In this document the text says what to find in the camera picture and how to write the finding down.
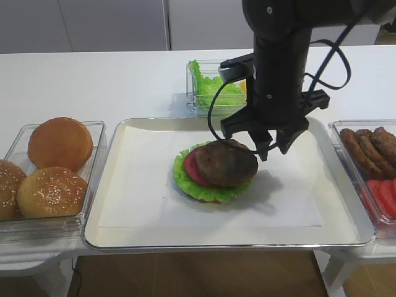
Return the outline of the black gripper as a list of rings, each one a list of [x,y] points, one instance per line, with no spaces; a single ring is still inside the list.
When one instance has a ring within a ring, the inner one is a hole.
[[[221,121],[226,138],[248,131],[261,161],[267,160],[270,150],[269,130],[277,130],[277,147],[286,154],[307,131],[306,115],[329,105],[330,97],[323,90],[302,91],[311,32],[298,29],[280,41],[254,36],[253,75],[245,79],[246,106]]]

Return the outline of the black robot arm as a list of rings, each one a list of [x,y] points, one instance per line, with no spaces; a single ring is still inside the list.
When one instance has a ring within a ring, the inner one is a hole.
[[[223,137],[246,131],[256,155],[287,153],[308,128],[307,115],[326,109],[329,96],[316,90],[320,77],[340,44],[356,24],[386,24],[395,18],[394,1],[243,1],[243,13],[254,34],[251,54],[221,62],[224,84],[246,81],[246,106],[220,123]],[[313,28],[343,25],[327,56],[303,91]]]

